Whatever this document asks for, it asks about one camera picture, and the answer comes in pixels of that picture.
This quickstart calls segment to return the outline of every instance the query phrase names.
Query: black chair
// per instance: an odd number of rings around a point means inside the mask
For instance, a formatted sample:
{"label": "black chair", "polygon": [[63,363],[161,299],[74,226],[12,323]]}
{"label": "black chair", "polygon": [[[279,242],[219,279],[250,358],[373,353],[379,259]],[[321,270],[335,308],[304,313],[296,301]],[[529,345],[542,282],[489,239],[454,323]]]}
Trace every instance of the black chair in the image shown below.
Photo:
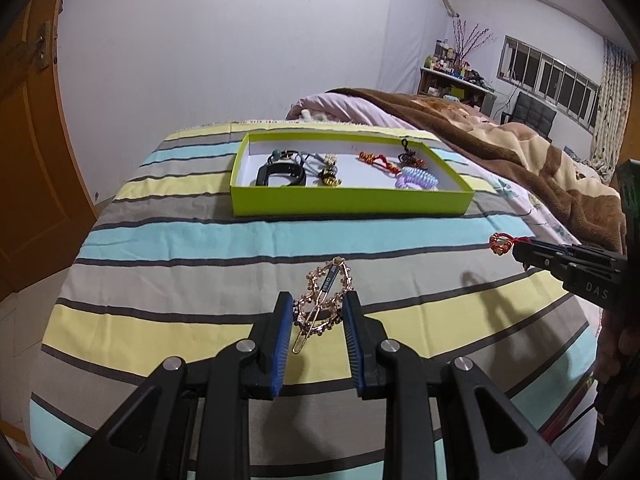
{"label": "black chair", "polygon": [[549,140],[549,132],[556,117],[556,111],[530,95],[520,92],[516,99],[516,105],[513,107],[513,112],[510,114],[502,112],[500,124],[504,124],[507,117],[510,117],[510,121],[515,123],[526,124],[541,137]]}

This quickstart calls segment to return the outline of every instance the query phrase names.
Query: hand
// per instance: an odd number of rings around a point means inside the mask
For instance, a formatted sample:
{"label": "hand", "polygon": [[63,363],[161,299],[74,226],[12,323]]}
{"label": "hand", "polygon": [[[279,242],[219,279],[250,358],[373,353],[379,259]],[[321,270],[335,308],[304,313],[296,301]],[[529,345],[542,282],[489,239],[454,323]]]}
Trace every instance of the hand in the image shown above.
{"label": "hand", "polygon": [[620,316],[604,310],[593,376],[607,383],[620,373],[622,356],[631,356],[639,350],[640,323],[625,324]]}

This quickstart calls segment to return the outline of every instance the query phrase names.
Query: spiral hair tie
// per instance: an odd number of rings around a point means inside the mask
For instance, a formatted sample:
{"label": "spiral hair tie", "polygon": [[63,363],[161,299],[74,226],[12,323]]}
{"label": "spiral hair tie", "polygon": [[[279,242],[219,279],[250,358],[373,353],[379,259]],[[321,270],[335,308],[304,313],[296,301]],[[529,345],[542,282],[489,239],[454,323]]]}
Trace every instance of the spiral hair tie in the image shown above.
{"label": "spiral hair tie", "polygon": [[396,180],[396,187],[398,189],[415,189],[415,187],[421,189],[436,189],[437,185],[438,179],[431,173],[419,168],[412,168],[411,166],[402,168]]}

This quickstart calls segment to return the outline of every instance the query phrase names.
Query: window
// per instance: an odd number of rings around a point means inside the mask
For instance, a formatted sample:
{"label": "window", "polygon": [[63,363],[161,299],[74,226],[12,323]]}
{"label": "window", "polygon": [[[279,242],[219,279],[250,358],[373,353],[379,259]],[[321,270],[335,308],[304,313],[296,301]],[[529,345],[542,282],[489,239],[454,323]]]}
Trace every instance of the window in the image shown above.
{"label": "window", "polygon": [[498,78],[551,102],[593,133],[600,87],[549,54],[506,36]]}

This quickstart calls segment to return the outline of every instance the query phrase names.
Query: smartwatch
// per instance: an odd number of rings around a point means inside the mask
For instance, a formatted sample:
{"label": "smartwatch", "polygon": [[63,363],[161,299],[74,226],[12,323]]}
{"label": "smartwatch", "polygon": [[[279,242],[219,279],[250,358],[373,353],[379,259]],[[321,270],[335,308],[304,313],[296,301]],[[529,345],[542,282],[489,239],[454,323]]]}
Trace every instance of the smartwatch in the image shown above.
{"label": "smartwatch", "polygon": [[255,179],[256,186],[268,186],[269,177],[271,175],[288,175],[295,180],[287,186],[306,186],[306,172],[299,164],[293,162],[274,162],[273,164],[265,164],[258,170]]}

